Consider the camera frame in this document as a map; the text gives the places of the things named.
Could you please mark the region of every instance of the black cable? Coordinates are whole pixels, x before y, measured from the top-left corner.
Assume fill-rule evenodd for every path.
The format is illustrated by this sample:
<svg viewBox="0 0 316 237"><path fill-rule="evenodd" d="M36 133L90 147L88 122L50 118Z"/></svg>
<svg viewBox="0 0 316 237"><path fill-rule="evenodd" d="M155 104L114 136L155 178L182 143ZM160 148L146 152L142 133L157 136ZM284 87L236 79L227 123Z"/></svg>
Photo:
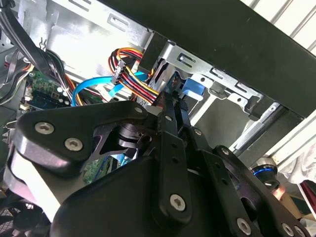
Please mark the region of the black cable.
<svg viewBox="0 0 316 237"><path fill-rule="evenodd" d="M3 101L5 101L7 98L9 98L9 97L13 94L13 92L14 92L14 90L15 90L17 84L18 84L19 78L20 78L24 73L26 73L26 72L21 72L21 71L20 71L20 72L16 72L16 73L14 74L13 83L12 83L12 85L11 85L11 88L10 88L10 90L6 93L6 95L3 96L3 97L0 99L0 103L2 103Z"/></svg>
<svg viewBox="0 0 316 237"><path fill-rule="evenodd" d="M16 69L16 65L18 63L18 55L19 55L19 50L15 50L10 61L9 69L8 69L8 74L6 75L6 79L3 84L9 83L14 76L14 72Z"/></svg>
<svg viewBox="0 0 316 237"><path fill-rule="evenodd" d="M7 0L1 0L0 28L16 48L44 75L51 76L51 70L43 55L25 32L10 9Z"/></svg>

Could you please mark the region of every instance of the red wire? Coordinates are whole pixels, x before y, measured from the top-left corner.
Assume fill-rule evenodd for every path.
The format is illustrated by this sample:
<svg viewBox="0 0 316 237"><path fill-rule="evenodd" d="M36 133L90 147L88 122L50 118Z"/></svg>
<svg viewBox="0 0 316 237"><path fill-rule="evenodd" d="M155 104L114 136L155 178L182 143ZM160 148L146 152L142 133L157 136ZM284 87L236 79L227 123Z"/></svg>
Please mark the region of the red wire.
<svg viewBox="0 0 316 237"><path fill-rule="evenodd" d="M125 75L125 73L122 73L122 76L124 77L124 79L133 87L136 87L138 90L140 90L143 94L145 94L147 97L149 97L152 100L155 100L155 97L153 97L151 94L149 94L147 91L145 91L143 88L141 88L139 85L137 85L135 82L133 82L132 80L130 80L128 78L127 75Z"/></svg>
<svg viewBox="0 0 316 237"><path fill-rule="evenodd" d="M122 52L129 52L129 53L132 53L132 54L135 54L135 55L137 55L137 57L140 57L140 58L142 58L143 56L141 55L141 54L139 54L139 53L137 53L137 52L135 52L135 51L132 51L132 50L122 50Z"/></svg>

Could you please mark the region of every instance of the black plastic mount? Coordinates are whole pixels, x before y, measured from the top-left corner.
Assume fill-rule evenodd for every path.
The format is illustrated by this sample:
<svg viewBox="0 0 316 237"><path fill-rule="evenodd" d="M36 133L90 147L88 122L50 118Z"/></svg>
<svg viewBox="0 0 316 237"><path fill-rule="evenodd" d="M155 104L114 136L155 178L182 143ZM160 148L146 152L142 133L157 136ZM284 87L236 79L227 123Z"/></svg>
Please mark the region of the black plastic mount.
<svg viewBox="0 0 316 237"><path fill-rule="evenodd" d="M143 154L71 195L56 213L51 237L244 237L240 219L251 236L284 237L283 223L294 236L300 236L295 226L309 236L234 154L208 146L203 133L190 126L183 101L162 92L154 104L162 108L158 117L125 101L33 112L19 119L15 148L58 176L74 176L86 162L131 147ZM36 132L40 121L52 124L54 132ZM64 145L69 137L80 139L83 149L69 151ZM111 213L106 221L104 213Z"/></svg>

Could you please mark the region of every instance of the mounting hole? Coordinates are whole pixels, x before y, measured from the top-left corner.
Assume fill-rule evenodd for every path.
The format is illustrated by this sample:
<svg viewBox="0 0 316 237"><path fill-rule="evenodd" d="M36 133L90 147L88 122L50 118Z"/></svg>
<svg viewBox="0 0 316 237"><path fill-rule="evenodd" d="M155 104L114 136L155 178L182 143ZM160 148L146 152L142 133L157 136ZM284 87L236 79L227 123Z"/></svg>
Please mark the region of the mounting hole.
<svg viewBox="0 0 316 237"><path fill-rule="evenodd" d="M175 164L179 163L179 160L178 160L176 157L171 158L171 160L172 160Z"/></svg>
<svg viewBox="0 0 316 237"><path fill-rule="evenodd" d="M152 138L150 136L145 136L142 138L142 142L143 144L147 144L152 140Z"/></svg>
<svg viewBox="0 0 316 237"><path fill-rule="evenodd" d="M242 205L245 208L248 217L251 221L255 221L258 217L257 209L255 205L246 197L242 197L241 199Z"/></svg>
<svg viewBox="0 0 316 237"><path fill-rule="evenodd" d="M223 184L228 185L227 181L225 179L222 179Z"/></svg>

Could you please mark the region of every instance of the black panel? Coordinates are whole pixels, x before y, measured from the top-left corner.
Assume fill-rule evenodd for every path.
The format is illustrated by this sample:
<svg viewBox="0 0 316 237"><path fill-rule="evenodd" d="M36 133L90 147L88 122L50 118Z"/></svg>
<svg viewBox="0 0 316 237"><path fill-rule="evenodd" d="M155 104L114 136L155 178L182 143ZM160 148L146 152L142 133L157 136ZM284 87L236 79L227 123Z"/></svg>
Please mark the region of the black panel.
<svg viewBox="0 0 316 237"><path fill-rule="evenodd" d="M100 1L297 114L315 110L316 58L241 1Z"/></svg>
<svg viewBox="0 0 316 237"><path fill-rule="evenodd" d="M79 190L58 210L50 236L218 236L213 226L216 215L209 215L213 209L206 198L207 189L195 174L189 173L195 210L190 223L177 235L166 233L155 223L151 213L151 191L155 189L152 179L157 165L153 158L138 159Z"/></svg>
<svg viewBox="0 0 316 237"><path fill-rule="evenodd" d="M247 167L250 167L301 121L302 118L292 111L281 109L279 117L272 123L268 122L266 128L245 145L246 150L236 155Z"/></svg>

